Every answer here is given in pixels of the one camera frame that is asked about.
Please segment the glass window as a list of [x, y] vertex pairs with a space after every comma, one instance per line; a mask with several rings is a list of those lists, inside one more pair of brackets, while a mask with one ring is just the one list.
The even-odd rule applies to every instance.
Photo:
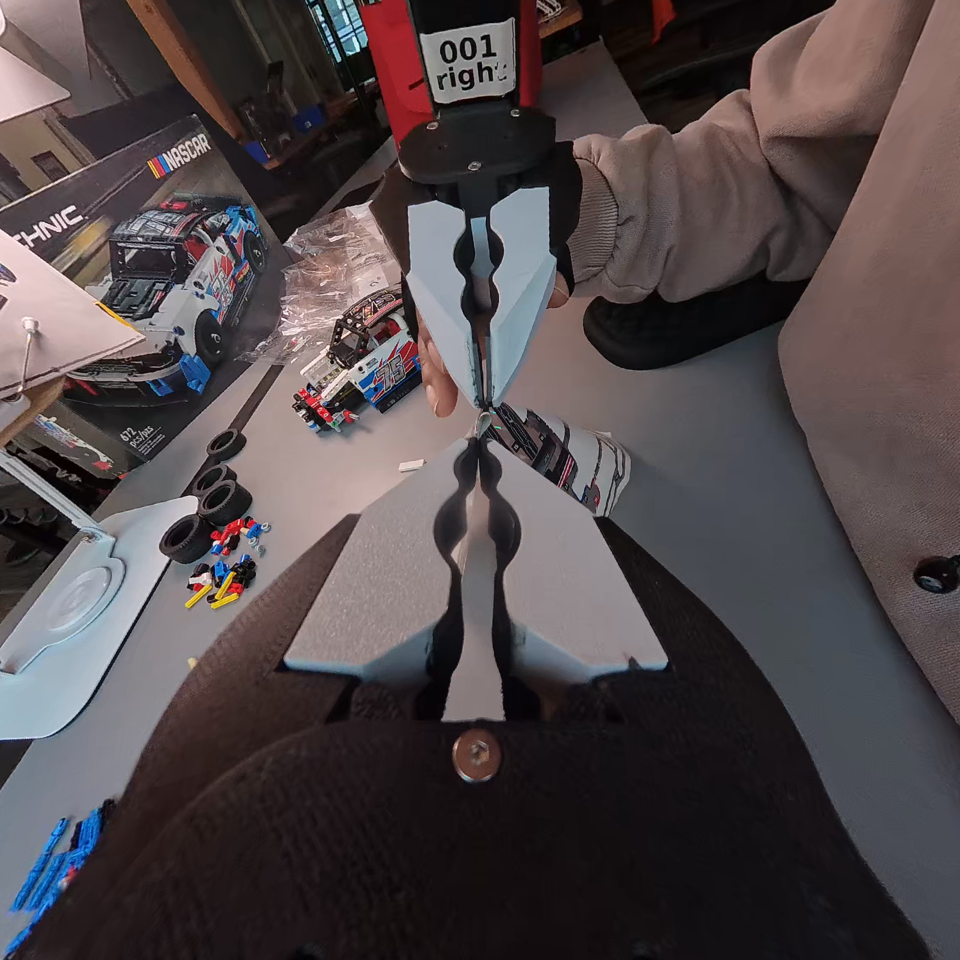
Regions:
[[306, 8], [319, 30], [322, 42], [336, 64], [359, 55], [369, 47], [357, 1], [306, 1]]

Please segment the person's right hand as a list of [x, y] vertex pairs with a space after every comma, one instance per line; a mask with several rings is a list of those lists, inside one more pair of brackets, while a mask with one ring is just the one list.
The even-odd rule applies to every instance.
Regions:
[[446, 419], [455, 411], [459, 390], [420, 312], [416, 312], [415, 317], [417, 350], [427, 404], [435, 417]]

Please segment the toy set box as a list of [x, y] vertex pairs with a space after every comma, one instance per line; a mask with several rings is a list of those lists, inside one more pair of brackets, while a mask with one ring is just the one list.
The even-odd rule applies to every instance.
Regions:
[[279, 324], [291, 258], [194, 116], [14, 201], [1, 223], [144, 336], [67, 374], [17, 438], [99, 481], [156, 457]]

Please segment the pile of mixed small bricks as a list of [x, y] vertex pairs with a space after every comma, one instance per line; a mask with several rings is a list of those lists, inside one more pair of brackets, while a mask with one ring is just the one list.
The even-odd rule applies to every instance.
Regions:
[[241, 516], [210, 534], [209, 562], [198, 563], [187, 581], [185, 608], [230, 606], [245, 594], [258, 576], [258, 561], [265, 555], [263, 538], [273, 529], [252, 515]]

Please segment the white book stand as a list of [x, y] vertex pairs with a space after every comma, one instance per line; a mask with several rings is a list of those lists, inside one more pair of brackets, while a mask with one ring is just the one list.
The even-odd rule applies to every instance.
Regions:
[[2, 470], [80, 536], [2, 643], [2, 740], [48, 738], [92, 699], [167, 568], [164, 532], [192, 515], [198, 499], [188, 495], [98, 521], [7, 452]]

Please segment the instruction booklet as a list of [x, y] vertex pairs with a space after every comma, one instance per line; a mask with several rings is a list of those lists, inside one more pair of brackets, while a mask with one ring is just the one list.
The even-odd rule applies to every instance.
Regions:
[[1, 398], [145, 342], [125, 319], [1, 234]]

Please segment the small glossy sticker sheet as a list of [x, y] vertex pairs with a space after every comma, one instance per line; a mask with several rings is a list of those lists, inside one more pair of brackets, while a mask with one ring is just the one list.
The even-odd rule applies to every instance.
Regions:
[[629, 451], [610, 434], [503, 403], [489, 411], [484, 437], [510, 450], [596, 518], [615, 509], [631, 475]]

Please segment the clear plastic bag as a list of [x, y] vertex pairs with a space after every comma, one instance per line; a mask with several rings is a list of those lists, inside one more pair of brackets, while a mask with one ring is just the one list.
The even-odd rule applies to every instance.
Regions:
[[330, 344], [335, 323], [351, 307], [401, 283], [399, 262], [366, 203], [307, 222], [283, 247], [291, 263], [281, 269], [268, 328], [245, 336], [242, 362], [311, 360]]

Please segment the printed task sheet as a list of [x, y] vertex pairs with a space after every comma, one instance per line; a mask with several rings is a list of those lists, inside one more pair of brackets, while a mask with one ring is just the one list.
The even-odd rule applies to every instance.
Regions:
[[1, 123], [64, 102], [70, 92], [1, 47]]

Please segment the toy race car model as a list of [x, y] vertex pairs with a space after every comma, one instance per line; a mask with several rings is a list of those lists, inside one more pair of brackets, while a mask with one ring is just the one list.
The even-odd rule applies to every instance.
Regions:
[[357, 423], [364, 404], [384, 413], [419, 386], [422, 364], [402, 287], [377, 290], [349, 307], [301, 376], [292, 410], [314, 434]]

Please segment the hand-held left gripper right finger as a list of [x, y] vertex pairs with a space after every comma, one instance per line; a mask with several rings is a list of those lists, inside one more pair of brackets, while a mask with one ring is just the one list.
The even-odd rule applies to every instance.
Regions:
[[502, 446], [480, 441], [495, 551], [491, 644], [507, 720], [570, 688], [669, 657], [599, 524]]

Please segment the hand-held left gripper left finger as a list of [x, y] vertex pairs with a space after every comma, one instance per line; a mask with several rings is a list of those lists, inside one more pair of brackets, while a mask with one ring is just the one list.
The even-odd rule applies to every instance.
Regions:
[[283, 657], [294, 671], [376, 683], [451, 721], [478, 444], [459, 438], [359, 514]]

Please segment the pile of blue pins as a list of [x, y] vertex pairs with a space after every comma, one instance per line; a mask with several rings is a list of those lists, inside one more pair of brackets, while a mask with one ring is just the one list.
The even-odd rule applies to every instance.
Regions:
[[8, 916], [24, 919], [24, 924], [6, 944], [4, 959], [18, 957], [37, 923], [87, 863], [116, 805], [116, 797], [106, 797], [83, 818], [57, 821], [7, 911]]

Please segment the person's right forearm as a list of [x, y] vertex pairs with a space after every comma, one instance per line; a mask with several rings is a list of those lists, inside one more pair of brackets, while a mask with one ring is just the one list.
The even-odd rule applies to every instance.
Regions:
[[805, 280], [837, 236], [870, 282], [941, 282], [958, 269], [958, 2], [834, 2], [680, 131], [573, 152], [573, 282], [615, 303]]

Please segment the person's beige hoodie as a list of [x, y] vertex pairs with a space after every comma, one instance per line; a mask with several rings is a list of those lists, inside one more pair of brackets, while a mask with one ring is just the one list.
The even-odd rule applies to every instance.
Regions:
[[872, 589], [955, 721], [958, 70], [913, 64], [836, 237], [780, 338], [796, 419]]

